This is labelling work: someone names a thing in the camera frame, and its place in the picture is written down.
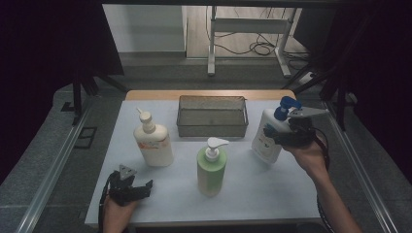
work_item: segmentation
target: wooden edge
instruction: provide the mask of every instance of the wooden edge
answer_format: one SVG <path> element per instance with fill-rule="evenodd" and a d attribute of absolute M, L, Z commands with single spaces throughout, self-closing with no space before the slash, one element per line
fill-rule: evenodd
<path fill-rule="evenodd" d="M 249 100 L 280 100 L 284 96 L 296 99 L 288 89 L 268 90 L 130 90 L 125 100 L 179 100 L 181 95 L 243 96 Z"/>

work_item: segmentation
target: metal rail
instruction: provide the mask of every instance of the metal rail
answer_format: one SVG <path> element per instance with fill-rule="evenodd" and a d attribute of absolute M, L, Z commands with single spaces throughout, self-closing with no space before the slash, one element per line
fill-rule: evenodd
<path fill-rule="evenodd" d="M 70 130 L 69 135 L 67 136 L 63 146 L 60 149 L 57 157 L 51 164 L 49 171 L 46 173 L 46 176 L 43 178 L 42 183 L 40 184 L 39 188 L 36 191 L 33 199 L 27 211 L 25 212 L 23 218 L 21 219 L 20 224 L 16 232 L 33 232 L 34 227 L 36 226 L 37 221 L 40 218 L 43 210 L 46 207 L 46 204 L 49 200 L 49 197 L 52 194 L 54 186 L 60 177 L 60 174 L 66 164 L 67 158 L 72 151 L 72 148 L 75 145 L 75 142 L 82 130 L 83 125 L 86 122 L 88 114 L 90 113 L 92 105 L 92 100 L 87 98 L 85 100 L 84 112 L 79 119 L 77 125 L 74 125 Z"/>
<path fill-rule="evenodd" d="M 358 177 L 358 181 L 360 182 L 363 192 L 366 198 L 368 199 L 373 211 L 375 212 L 375 215 L 378 218 L 378 221 L 381 224 L 382 229 L 384 230 L 384 232 L 387 233 L 397 233 L 397 229 L 391 218 L 391 214 L 385 206 L 382 197 L 379 195 L 378 191 L 376 190 L 375 186 L 373 185 L 372 181 L 367 175 L 366 170 L 364 169 L 361 160 L 358 157 L 358 154 L 351 143 L 351 140 L 349 139 L 348 135 L 341 130 L 335 118 L 332 116 L 335 115 L 333 107 L 329 102 L 324 102 L 324 105 L 326 105 L 326 107 L 330 111 L 330 123 L 332 124 L 333 129 L 336 132 L 336 135 L 341 141 L 343 150 L 348 156 L 349 162 L 351 163 L 354 169 L 355 175 Z"/>

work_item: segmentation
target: white table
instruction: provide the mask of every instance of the white table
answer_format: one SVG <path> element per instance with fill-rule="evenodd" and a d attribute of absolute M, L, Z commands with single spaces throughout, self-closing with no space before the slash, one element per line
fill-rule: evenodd
<path fill-rule="evenodd" d="M 268 165 L 251 150 L 261 112 L 275 108 L 278 100 L 247 100 L 249 126 L 244 138 L 227 138 L 228 154 L 223 188 L 206 197 L 197 188 L 196 155 L 207 138 L 180 138 L 176 125 L 177 100 L 123 101 L 106 158 L 87 212 L 85 224 L 98 224 L 98 203 L 108 176 L 119 165 L 137 170 L 133 186 L 154 180 L 149 198 L 144 199 L 130 224 L 173 226 L 235 224 L 245 222 L 317 221 L 316 189 L 288 152 Z M 148 167 L 133 137 L 140 124 L 136 108 L 152 113 L 154 122 L 166 125 L 175 160 L 163 168 Z"/>

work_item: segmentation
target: green soap bottle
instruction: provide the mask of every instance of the green soap bottle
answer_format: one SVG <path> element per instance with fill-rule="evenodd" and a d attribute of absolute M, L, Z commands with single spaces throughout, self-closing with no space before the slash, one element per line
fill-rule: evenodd
<path fill-rule="evenodd" d="M 207 147 L 197 154 L 197 183 L 199 190 L 206 196 L 215 196 L 222 189 L 224 168 L 227 155 L 218 147 L 229 144 L 219 138 L 209 138 Z"/>

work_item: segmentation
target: wall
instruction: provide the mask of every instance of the wall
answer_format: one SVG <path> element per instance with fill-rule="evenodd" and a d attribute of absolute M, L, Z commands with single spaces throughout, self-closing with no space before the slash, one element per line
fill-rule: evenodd
<path fill-rule="evenodd" d="M 103 5 L 118 52 L 185 51 L 185 6 Z"/>

